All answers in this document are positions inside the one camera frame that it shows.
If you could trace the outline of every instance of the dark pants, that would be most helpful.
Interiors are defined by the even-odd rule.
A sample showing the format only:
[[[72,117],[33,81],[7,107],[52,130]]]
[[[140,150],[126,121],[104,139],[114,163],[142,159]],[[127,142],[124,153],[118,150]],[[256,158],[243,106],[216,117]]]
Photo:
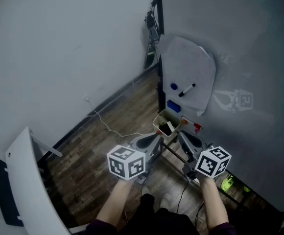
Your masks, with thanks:
[[[154,212],[154,197],[145,194],[141,197],[141,203],[122,230],[122,234],[182,234],[182,232],[198,235],[189,217],[183,214],[176,214],[165,208]]]

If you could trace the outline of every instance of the white wall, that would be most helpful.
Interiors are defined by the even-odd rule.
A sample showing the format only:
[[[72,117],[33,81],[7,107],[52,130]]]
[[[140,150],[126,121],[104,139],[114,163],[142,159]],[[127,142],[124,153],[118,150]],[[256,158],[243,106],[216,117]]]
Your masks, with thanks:
[[[152,0],[0,0],[0,151],[28,125],[53,146],[142,72]]]

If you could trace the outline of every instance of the blue cap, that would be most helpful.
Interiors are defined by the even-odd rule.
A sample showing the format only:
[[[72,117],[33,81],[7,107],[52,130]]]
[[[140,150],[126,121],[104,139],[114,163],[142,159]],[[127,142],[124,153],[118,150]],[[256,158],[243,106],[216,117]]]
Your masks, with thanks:
[[[170,87],[171,87],[174,91],[178,88],[178,86],[177,86],[176,84],[174,84],[174,83],[170,84]]]

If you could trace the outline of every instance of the wooden floor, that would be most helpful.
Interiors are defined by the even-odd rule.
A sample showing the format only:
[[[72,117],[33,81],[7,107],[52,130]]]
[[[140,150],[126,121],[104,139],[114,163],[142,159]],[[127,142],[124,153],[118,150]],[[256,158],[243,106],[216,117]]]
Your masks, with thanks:
[[[101,112],[103,121],[122,135],[153,132],[152,121],[158,111],[157,82],[156,71],[153,71],[104,109]],[[49,176],[46,186],[58,214],[68,228],[87,224],[95,219],[117,182],[117,177],[108,171],[106,154],[115,145],[126,145],[134,137],[121,138],[109,132],[98,117],[93,117],[58,148],[63,153],[62,158],[52,157],[47,161]],[[186,159],[178,142],[170,147]],[[181,173],[182,166],[183,163],[167,150],[154,162],[151,175],[145,184],[155,197],[155,210],[158,209],[161,197],[168,192],[171,197],[170,211],[176,212],[181,193],[187,183]],[[218,186],[226,176],[224,173],[217,179]],[[129,219],[139,205],[140,193],[141,186],[135,184],[125,206]],[[228,193],[241,201],[244,194],[243,184],[231,187]],[[248,207],[264,204],[253,193],[250,195],[245,202]],[[237,207],[222,194],[221,198],[229,212]],[[178,213],[188,215],[194,223],[201,203],[199,185],[190,183],[183,194]],[[118,228],[121,229],[124,225],[125,222],[121,219]],[[198,216],[198,231],[200,234],[208,233],[204,208]]]

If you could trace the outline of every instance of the small box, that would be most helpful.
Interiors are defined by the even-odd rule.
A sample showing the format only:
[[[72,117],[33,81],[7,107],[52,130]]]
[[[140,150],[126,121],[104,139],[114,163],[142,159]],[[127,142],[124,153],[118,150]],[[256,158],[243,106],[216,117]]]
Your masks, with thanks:
[[[164,132],[162,132],[159,128],[160,125],[164,125],[167,122],[170,122],[172,126],[175,128],[175,130],[172,131],[172,133],[169,136],[166,135]],[[166,109],[162,110],[153,121],[153,127],[155,132],[160,133],[166,141],[172,140],[177,135],[177,131],[180,129],[180,126],[181,126],[180,119],[173,116]]]
[[[225,171],[230,159],[231,155],[220,146],[202,151],[195,170],[209,178],[214,178]]]
[[[117,145],[107,153],[109,171],[129,180],[145,172],[145,154],[128,147]]]

